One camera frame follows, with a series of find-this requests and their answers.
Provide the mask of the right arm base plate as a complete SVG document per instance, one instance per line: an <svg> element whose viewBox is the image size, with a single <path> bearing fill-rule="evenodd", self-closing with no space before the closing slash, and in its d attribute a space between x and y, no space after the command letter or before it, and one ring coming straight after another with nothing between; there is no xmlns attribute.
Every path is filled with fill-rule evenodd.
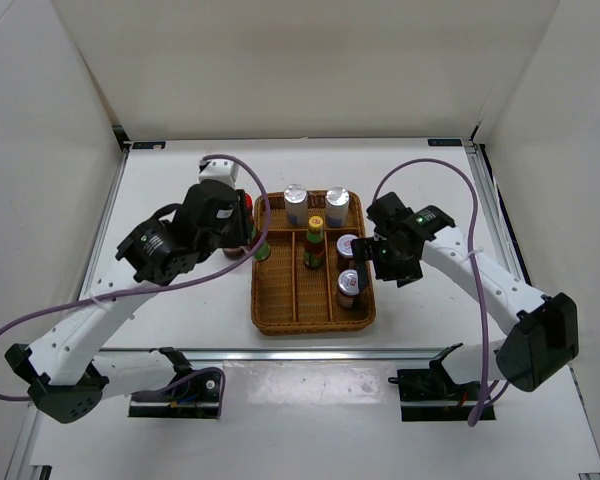
<svg viewBox="0 0 600 480"><path fill-rule="evenodd" d="M397 388L401 421L405 423L467 422L480 392L479 384L471 382L443 393L429 369L399 369L387 381Z"/></svg>

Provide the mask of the silver cap white shaker front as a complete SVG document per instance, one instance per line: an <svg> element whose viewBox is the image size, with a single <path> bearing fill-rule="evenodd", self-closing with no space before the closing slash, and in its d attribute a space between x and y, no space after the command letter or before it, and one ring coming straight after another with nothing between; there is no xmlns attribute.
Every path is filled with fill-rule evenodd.
<svg viewBox="0 0 600 480"><path fill-rule="evenodd" d="M308 221L308 192L300 184L291 184L283 192L286 217L293 227L306 227Z"/></svg>

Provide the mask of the yellow cap sauce bottle front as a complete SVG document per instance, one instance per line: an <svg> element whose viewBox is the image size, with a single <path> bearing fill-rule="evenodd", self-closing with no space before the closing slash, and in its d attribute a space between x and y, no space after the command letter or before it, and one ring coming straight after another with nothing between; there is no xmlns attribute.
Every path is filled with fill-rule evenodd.
<svg viewBox="0 0 600 480"><path fill-rule="evenodd" d="M271 254L271 248L266 240L262 240L262 233L257 227L252 228L251 234L251 250L253 251L253 259L257 262L265 261Z"/></svg>

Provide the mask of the dark spice jar white lid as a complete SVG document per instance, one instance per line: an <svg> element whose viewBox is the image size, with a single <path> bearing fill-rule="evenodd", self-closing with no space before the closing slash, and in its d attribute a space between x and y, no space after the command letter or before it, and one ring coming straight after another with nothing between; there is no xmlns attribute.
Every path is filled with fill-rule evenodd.
<svg viewBox="0 0 600 480"><path fill-rule="evenodd" d="M336 241L337 269L339 272L355 269L352 242L357 240L354 234L343 234Z"/></svg>

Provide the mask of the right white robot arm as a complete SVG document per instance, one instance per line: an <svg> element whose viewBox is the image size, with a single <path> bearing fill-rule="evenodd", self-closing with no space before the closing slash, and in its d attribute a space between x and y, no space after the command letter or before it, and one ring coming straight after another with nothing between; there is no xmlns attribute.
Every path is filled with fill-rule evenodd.
<svg viewBox="0 0 600 480"><path fill-rule="evenodd" d="M532 392L579 353L577 307L566 294L549 296L524 283L484 253L469 249L454 220L438 207L406 207L390 192L367 209L374 234L354 241L359 283L393 281L402 287L420 280L428 264L475 301L483 301L504 339L486 346L452 345L429 364L429 387L450 400L465 385L506 381Z"/></svg>

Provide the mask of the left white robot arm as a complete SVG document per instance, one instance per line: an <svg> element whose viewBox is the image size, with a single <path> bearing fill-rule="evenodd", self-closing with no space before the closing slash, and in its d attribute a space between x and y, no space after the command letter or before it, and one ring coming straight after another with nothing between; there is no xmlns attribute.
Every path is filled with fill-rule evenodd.
<svg viewBox="0 0 600 480"><path fill-rule="evenodd" d="M29 386L28 397L61 424L83 418L101 401L128 394L178 401L197 394L215 369L194 370L172 347L131 358L101 347L136 311L221 248L251 239L246 194L217 180L203 180L181 203L157 210L119 244L111 269L85 305L29 345L5 353L12 371Z"/></svg>

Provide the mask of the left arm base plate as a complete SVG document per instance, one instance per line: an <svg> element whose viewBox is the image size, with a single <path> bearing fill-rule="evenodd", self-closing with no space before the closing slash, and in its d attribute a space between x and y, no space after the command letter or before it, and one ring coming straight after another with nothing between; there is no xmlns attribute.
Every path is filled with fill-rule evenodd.
<svg viewBox="0 0 600 480"><path fill-rule="evenodd" d="M175 379L187 381L165 390L134 393L129 418L218 420L222 414L226 376L217 366L188 367Z"/></svg>

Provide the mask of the pink spice jar white lid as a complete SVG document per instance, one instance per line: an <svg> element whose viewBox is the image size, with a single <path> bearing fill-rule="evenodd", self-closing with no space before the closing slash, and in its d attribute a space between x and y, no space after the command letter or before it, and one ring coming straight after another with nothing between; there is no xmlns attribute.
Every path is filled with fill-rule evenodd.
<svg viewBox="0 0 600 480"><path fill-rule="evenodd" d="M342 271L337 280L337 303L341 308L359 310L362 305L359 276L355 269Z"/></svg>

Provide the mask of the yellow cap sauce bottle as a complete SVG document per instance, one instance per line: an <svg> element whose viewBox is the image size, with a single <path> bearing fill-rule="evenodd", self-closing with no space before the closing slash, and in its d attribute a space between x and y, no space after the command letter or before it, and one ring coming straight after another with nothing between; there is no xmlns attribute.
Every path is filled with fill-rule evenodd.
<svg viewBox="0 0 600 480"><path fill-rule="evenodd" d="M271 248L266 240L262 240L262 233L257 227L252 228L251 234L251 250L253 251L253 259L257 262L265 261L271 254Z"/></svg>
<svg viewBox="0 0 600 480"><path fill-rule="evenodd" d="M308 220L307 231L304 240L304 265L309 269L318 269L324 264L325 238L324 220L314 215Z"/></svg>

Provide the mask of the silver cap white shaker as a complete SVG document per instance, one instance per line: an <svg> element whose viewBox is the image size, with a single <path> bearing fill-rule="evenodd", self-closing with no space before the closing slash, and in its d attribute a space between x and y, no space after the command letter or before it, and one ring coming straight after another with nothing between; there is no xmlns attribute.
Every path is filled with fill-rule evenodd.
<svg viewBox="0 0 600 480"><path fill-rule="evenodd" d="M306 227L308 221L308 192L300 184L291 184L283 192L286 217L293 227Z"/></svg>
<svg viewBox="0 0 600 480"><path fill-rule="evenodd" d="M346 224L350 194L344 187L332 187L325 194L325 220L328 227L341 228Z"/></svg>

